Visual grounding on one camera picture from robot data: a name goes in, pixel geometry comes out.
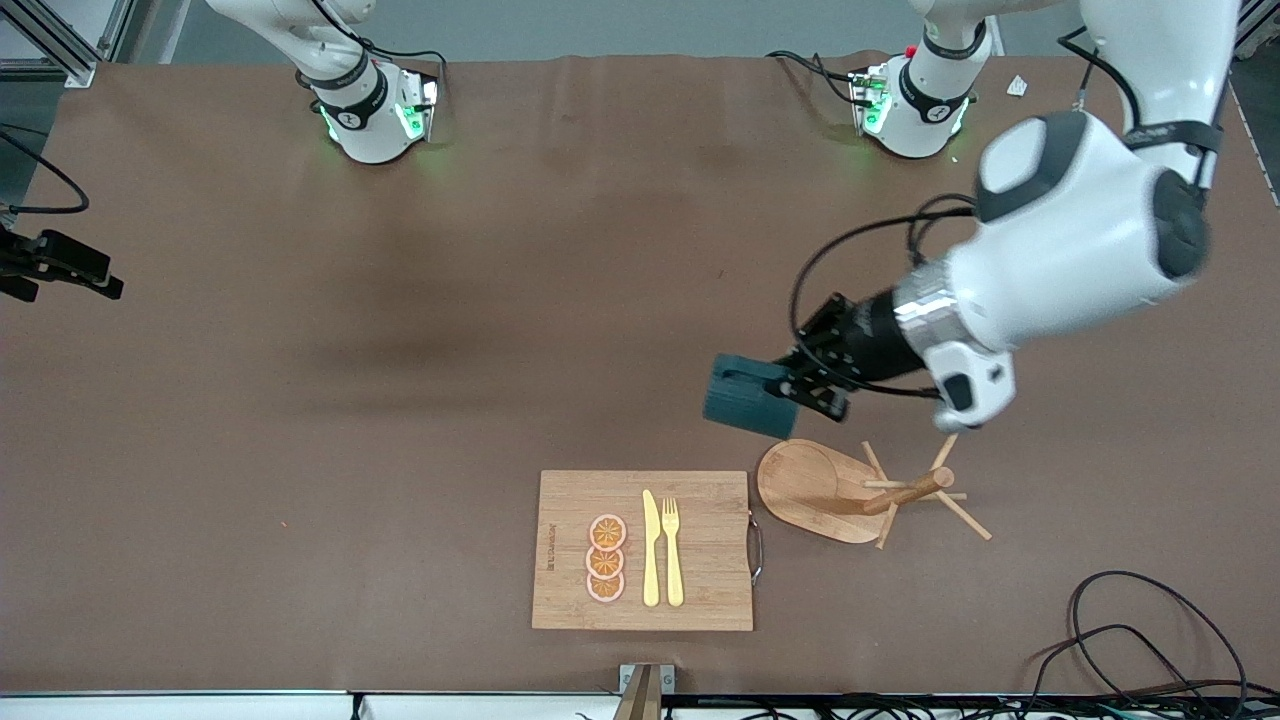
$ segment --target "orange slice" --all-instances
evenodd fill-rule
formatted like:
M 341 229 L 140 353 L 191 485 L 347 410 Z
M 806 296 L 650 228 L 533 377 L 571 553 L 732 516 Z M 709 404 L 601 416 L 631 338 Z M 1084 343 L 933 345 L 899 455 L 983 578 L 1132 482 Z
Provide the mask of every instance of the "orange slice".
M 611 580 L 618 577 L 622 571 L 622 562 L 626 559 L 622 557 L 621 550 L 600 550 L 598 547 L 588 548 L 586 551 L 586 571 L 591 574 L 593 578 L 599 578 L 602 580 Z
M 627 539 L 627 525 L 617 515 L 600 515 L 591 520 L 591 544 L 596 550 L 608 552 L 622 547 L 622 541 Z
M 622 575 L 617 578 L 609 578 L 608 580 L 602 580 L 593 575 L 586 577 L 586 593 L 591 596 L 593 600 L 600 602 L 613 602 L 614 600 L 622 597 L 622 589 L 626 587 L 626 582 L 622 580 Z

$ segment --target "knife blade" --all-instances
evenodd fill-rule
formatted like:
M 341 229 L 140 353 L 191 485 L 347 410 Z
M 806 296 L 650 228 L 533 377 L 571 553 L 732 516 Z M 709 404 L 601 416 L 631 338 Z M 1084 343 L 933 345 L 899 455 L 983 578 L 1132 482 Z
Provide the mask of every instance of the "knife blade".
M 662 519 L 658 518 L 658 503 L 653 501 L 653 493 L 645 488 L 644 493 L 644 603 L 649 607 L 658 606 L 658 561 L 654 559 L 654 546 L 662 537 Z

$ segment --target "brown table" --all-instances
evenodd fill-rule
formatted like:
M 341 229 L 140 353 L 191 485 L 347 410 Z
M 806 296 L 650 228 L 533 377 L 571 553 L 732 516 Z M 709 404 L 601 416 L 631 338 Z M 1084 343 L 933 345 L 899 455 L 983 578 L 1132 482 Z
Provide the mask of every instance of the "brown table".
M 0 688 L 585 691 L 666 661 L 694 692 L 1011 692 L 1111 566 L 1199 601 L 1275 682 L 1280 223 L 1234 102 L 1203 281 L 1021 351 L 1016 402 L 952 454 L 993 542 L 937 506 L 881 552 L 762 512 L 754 633 L 529 626 L 539 471 L 754 468 L 768 439 L 700 418 L 713 355 L 777 356 L 819 243 L 972 187 L 980 149 L 1069 105 L 1080 69 L 992 61 L 966 129 L 908 161 L 773 60 L 458 64 L 451 143 L 385 167 L 324 140 L 292 68 L 100 69 L 49 147 L 92 209 L 22 227 L 110 252 L 127 287 L 3 304 Z M 900 232 L 855 243 L 808 302 L 876 291 L 904 255 Z M 797 433 L 870 439 L 910 477 L 929 415 L 858 397 Z M 1229 674 L 1133 591 L 1085 621 Z M 1162 679 L 1129 644 L 1098 653 Z M 1070 662 L 1048 682 L 1097 688 Z

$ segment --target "gray floor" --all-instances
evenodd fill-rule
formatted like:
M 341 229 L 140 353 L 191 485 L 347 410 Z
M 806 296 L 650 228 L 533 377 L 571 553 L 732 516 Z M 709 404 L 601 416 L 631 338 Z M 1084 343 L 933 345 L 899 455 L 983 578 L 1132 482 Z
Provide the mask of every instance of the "gray floor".
M 1009 55 L 1055 55 L 1055 38 L 1080 24 L 1075 3 L 1004 15 Z M 759 56 L 788 49 L 842 55 L 916 42 L 919 17 L 905 0 L 383 0 L 360 32 L 398 50 L 433 49 L 451 60 L 536 60 L 562 55 L 684 54 Z M 151 0 L 129 59 L 174 63 L 283 63 L 257 35 L 204 0 Z M 1258 145 L 1280 165 L 1280 46 L 1239 63 L 1235 83 Z M 0 82 L 0 122 L 47 131 L 56 82 Z M 38 149 L 38 136 L 22 136 Z M 0 143 L 0 200 L 26 192 L 33 164 Z

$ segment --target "teal object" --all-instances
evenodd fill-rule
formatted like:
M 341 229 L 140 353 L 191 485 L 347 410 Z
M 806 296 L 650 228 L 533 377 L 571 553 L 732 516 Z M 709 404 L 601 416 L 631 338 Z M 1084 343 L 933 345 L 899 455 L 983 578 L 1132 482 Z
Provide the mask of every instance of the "teal object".
M 717 355 L 703 402 L 703 418 L 786 439 L 795 429 L 800 406 L 765 389 L 786 377 L 787 369 L 773 363 Z

